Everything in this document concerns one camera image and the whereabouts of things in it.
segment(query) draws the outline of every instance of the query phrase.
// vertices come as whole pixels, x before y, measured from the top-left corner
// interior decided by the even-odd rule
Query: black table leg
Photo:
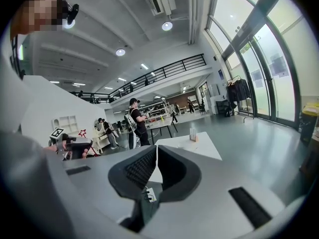
[[[169,130],[169,126],[167,126],[167,129],[168,129],[168,132],[169,132],[170,137],[173,138],[173,137],[171,136],[171,133],[170,133],[170,130]]]
[[[152,142],[153,142],[153,145],[154,145],[154,138],[153,138],[153,131],[151,129],[151,136],[152,136]]]
[[[175,127],[176,132],[178,133],[178,131],[177,131],[177,129],[176,129],[176,126],[175,126],[174,122],[172,121],[171,123],[172,123],[172,124],[173,124],[173,126]]]

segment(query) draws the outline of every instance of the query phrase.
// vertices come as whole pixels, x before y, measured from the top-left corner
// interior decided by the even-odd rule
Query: black pants
[[[193,106],[190,105],[190,106],[189,106],[189,110],[190,110],[190,113],[192,113],[192,112],[194,113]]]
[[[177,119],[176,119],[175,113],[172,113],[171,116],[173,117],[173,121],[178,122]]]
[[[149,135],[148,135],[146,128],[140,129],[140,130],[135,130],[134,132],[135,132],[136,136],[140,139],[141,146],[150,145]]]

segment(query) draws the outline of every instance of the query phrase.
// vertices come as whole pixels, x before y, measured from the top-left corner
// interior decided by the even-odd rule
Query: brown wall
[[[170,105],[174,105],[175,103],[177,103],[180,108],[184,106],[188,107],[187,97],[190,97],[190,96],[196,96],[196,91],[188,92],[188,93],[179,95],[177,97],[169,98],[169,99],[166,99],[166,101],[169,102]]]

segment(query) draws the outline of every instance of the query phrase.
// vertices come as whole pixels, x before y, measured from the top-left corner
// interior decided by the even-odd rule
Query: power outlet
[[[153,188],[146,189],[146,192],[147,192],[148,197],[149,197],[149,202],[150,203],[155,202],[156,201],[156,196],[155,196]]]

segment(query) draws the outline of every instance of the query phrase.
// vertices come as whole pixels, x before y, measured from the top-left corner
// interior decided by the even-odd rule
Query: red star
[[[86,134],[86,129],[85,129],[85,130],[81,130],[81,132],[79,132],[79,135],[80,135],[81,137],[84,137],[84,138],[86,138],[86,137],[85,137],[85,134]]]

